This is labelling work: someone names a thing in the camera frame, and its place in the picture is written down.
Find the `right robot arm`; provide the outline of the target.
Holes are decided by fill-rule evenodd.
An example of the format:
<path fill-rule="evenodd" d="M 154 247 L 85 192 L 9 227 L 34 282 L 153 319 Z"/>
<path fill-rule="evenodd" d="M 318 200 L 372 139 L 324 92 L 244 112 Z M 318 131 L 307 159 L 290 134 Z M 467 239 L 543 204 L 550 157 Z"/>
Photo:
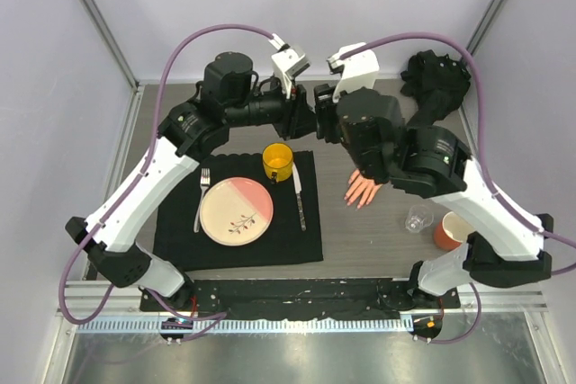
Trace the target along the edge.
<path fill-rule="evenodd" d="M 453 132 L 406 127 L 397 98 L 366 87 L 337 94 L 333 85 L 318 85 L 314 99 L 318 138 L 342 145 L 363 177 L 441 204 L 472 227 L 455 250 L 413 265 L 406 286 L 411 304 L 427 307 L 474 281 L 504 289 L 551 278 L 544 216 L 523 211 L 534 225 L 528 229 L 504 210 Z"/>

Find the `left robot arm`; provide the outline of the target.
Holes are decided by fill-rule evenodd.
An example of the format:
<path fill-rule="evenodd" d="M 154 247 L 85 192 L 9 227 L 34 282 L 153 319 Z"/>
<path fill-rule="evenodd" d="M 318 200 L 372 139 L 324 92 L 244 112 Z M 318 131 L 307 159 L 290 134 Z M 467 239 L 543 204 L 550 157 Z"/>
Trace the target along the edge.
<path fill-rule="evenodd" d="M 273 74 L 261 80 L 247 55 L 217 55 L 193 96 L 153 128 L 147 152 L 121 186 L 90 216 L 67 222 L 68 234 L 114 288 L 137 285 L 159 295 L 171 310 L 185 309 L 194 292 L 188 276 L 136 242 L 146 220 L 213 150 L 229 141 L 230 129 L 271 124 L 282 139 L 315 130 L 306 92 L 295 82 L 308 59 L 284 45 L 272 64 Z"/>

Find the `black sleeve forearm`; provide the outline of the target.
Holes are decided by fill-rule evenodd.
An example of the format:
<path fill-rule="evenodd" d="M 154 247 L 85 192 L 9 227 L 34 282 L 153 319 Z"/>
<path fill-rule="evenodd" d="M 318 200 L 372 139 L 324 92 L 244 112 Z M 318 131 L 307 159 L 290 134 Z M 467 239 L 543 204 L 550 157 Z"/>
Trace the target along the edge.
<path fill-rule="evenodd" d="M 400 73 L 400 93 L 413 98 L 417 111 L 407 122 L 409 128 L 430 126 L 460 108 L 471 86 L 471 74 L 464 65 L 433 50 L 413 55 Z"/>

